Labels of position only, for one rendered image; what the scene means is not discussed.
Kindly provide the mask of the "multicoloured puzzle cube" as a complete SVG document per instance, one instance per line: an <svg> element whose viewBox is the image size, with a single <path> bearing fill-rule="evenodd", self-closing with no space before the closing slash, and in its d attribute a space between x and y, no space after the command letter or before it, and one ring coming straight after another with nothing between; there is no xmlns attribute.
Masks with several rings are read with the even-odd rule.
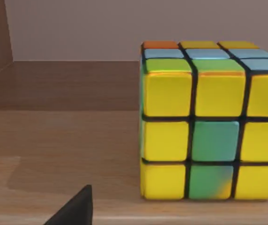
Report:
<svg viewBox="0 0 268 225"><path fill-rule="evenodd" d="M145 41L140 192L268 200L268 52L247 41Z"/></svg>

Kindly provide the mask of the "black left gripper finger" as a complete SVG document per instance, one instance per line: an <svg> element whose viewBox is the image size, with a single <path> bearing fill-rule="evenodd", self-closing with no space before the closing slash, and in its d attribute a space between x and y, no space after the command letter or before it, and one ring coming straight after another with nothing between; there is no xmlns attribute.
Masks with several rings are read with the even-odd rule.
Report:
<svg viewBox="0 0 268 225"><path fill-rule="evenodd" d="M92 225L92 186L84 186L43 225Z"/></svg>

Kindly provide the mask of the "wooden shelf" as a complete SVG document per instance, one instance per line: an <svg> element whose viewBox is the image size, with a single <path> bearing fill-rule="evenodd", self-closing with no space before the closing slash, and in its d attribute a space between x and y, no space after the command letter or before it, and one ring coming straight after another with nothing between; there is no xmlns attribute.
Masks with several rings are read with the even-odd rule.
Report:
<svg viewBox="0 0 268 225"><path fill-rule="evenodd" d="M268 202L140 198L152 39L268 50L268 0L0 0L0 225L43 225L86 184L93 225L268 225Z"/></svg>

